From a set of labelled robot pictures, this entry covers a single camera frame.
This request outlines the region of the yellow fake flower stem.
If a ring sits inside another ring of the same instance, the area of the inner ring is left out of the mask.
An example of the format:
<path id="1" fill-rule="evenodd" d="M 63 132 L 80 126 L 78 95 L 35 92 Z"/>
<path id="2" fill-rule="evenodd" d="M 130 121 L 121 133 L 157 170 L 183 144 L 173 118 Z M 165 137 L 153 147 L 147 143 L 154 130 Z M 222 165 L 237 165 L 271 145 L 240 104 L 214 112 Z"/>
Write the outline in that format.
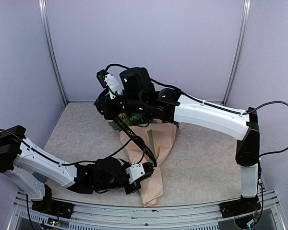
<path id="1" fill-rule="evenodd" d="M 126 115 L 126 114 L 120 114 L 119 118 L 127 125 L 127 126 L 134 126 L 137 125 L 139 122 L 139 118 L 135 115 Z M 110 121 L 108 122 L 108 125 L 112 127 L 115 131 L 121 131 L 121 128 L 114 122 Z"/>

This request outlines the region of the pink rose stem bunch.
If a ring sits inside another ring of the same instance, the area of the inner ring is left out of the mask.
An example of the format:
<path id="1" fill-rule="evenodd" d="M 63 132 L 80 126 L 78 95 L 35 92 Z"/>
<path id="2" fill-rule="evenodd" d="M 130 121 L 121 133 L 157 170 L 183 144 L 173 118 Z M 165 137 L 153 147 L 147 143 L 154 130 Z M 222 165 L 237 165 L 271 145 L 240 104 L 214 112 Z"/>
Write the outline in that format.
<path id="1" fill-rule="evenodd" d="M 169 122 L 169 121 L 166 121 L 166 120 L 154 119 L 154 123 L 155 124 L 167 124 L 167 123 L 169 123 L 169 124 L 175 125 L 177 128 L 180 127 L 180 123 L 179 122 L 175 122 L 175 121 Z"/>

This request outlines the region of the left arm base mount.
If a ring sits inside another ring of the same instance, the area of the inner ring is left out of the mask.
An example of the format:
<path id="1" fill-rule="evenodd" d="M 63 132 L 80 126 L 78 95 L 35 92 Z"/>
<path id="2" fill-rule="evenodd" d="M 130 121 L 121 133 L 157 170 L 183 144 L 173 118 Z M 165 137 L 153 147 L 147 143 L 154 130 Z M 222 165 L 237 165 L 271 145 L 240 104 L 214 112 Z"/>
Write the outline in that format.
<path id="1" fill-rule="evenodd" d="M 74 204 L 58 200 L 51 200 L 49 204 L 46 201 L 34 201 L 32 204 L 34 211 L 66 219 L 71 218 L 73 209 Z"/>

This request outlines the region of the black printed ribbon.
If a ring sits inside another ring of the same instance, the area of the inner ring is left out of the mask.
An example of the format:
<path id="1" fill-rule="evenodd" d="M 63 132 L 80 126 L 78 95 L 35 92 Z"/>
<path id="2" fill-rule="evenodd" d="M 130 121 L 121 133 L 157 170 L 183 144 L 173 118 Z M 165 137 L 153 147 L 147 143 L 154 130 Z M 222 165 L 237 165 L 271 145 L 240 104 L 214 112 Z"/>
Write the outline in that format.
<path id="1" fill-rule="evenodd" d="M 136 135 L 118 116 L 114 117 L 112 120 L 143 151 L 143 153 L 149 157 L 153 162 L 153 165 L 156 167 L 156 158 L 150 148 L 145 144 L 144 140 L 140 136 Z"/>

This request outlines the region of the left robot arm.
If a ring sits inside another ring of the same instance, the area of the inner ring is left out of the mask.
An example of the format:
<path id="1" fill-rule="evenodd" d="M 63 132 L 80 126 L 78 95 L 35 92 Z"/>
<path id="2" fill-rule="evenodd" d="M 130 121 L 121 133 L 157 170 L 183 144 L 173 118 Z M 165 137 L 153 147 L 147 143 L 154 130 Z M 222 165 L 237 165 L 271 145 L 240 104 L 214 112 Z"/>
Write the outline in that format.
<path id="1" fill-rule="evenodd" d="M 22 126 L 0 129 L 0 173 L 12 178 L 47 213 L 53 213 L 58 203 L 51 197 L 51 189 L 38 181 L 34 173 L 78 194 L 120 188 L 130 194 L 141 187 L 145 176 L 141 163 L 130 164 L 113 157 L 67 163 L 35 145 L 25 132 Z"/>

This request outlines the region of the green pink wrapping paper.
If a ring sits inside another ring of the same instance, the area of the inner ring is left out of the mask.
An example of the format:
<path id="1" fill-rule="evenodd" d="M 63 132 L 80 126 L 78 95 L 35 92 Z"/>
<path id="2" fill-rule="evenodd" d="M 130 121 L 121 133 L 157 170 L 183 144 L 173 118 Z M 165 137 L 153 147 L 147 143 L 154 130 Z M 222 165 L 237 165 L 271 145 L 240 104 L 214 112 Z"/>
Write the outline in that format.
<path id="1" fill-rule="evenodd" d="M 144 140 L 156 158 L 157 166 L 154 173 L 140 182 L 141 189 L 139 190 L 143 206 L 152 207 L 163 195 L 160 166 L 174 145 L 178 128 L 172 123 L 156 123 L 150 124 L 148 127 L 131 126 L 130 129 Z"/>

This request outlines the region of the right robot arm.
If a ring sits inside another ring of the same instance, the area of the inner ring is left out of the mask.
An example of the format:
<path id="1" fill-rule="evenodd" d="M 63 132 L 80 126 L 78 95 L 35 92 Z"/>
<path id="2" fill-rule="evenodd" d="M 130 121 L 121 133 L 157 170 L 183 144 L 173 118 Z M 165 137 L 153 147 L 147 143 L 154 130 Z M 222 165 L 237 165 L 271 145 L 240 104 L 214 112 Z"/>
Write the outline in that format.
<path id="1" fill-rule="evenodd" d="M 97 110 L 106 120 L 117 124 L 151 160 L 155 159 L 152 151 L 121 120 L 120 114 L 144 114 L 167 122 L 198 125 L 235 138 L 235 160 L 241 171 L 241 198 L 236 202 L 236 209 L 245 213 L 254 206 L 258 190 L 260 137 L 255 111 L 227 109 L 194 98 L 168 84 L 156 91 L 157 81 L 150 78 L 143 67 L 124 68 L 119 80 L 107 69 L 99 71 L 96 77 L 103 87 L 95 101 Z"/>

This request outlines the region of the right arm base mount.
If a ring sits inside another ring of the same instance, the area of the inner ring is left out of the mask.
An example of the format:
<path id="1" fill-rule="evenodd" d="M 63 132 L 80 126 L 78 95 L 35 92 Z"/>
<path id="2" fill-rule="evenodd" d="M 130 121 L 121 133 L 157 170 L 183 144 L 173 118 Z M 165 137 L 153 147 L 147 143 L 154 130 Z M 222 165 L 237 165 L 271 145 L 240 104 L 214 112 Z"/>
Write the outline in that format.
<path id="1" fill-rule="evenodd" d="M 250 213 L 261 209 L 258 196 L 253 198 L 240 197 L 239 199 L 222 202 L 219 204 L 222 218 L 229 218 Z"/>

